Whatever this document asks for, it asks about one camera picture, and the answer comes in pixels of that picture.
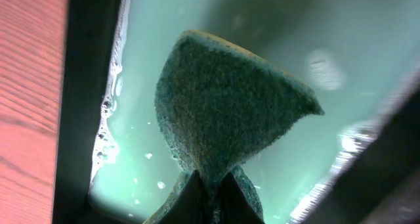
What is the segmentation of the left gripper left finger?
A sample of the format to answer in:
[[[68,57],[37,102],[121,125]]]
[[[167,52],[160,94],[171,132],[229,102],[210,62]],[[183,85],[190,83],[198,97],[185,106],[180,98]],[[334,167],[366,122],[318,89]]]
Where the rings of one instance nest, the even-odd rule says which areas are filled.
[[[159,224],[202,224],[205,220],[206,189],[198,170],[193,171],[177,201]]]

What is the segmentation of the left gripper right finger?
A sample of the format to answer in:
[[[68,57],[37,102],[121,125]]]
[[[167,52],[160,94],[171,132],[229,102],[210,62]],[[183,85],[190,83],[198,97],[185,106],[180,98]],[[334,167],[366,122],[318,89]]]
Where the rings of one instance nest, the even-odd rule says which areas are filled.
[[[264,224],[251,206],[247,203],[243,192],[234,176],[227,173],[218,189],[222,224]]]

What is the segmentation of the green yellow sponge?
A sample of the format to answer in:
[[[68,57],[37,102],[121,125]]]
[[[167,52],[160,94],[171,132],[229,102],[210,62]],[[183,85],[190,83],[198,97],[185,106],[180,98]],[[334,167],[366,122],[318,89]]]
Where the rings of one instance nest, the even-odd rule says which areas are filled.
[[[263,207],[242,169],[250,157],[285,135],[301,118],[322,115],[314,91],[269,61],[225,39],[187,30],[174,44],[156,85],[157,124],[180,175],[148,219],[160,222],[197,171],[212,223],[220,223],[217,189],[234,176],[257,217]]]

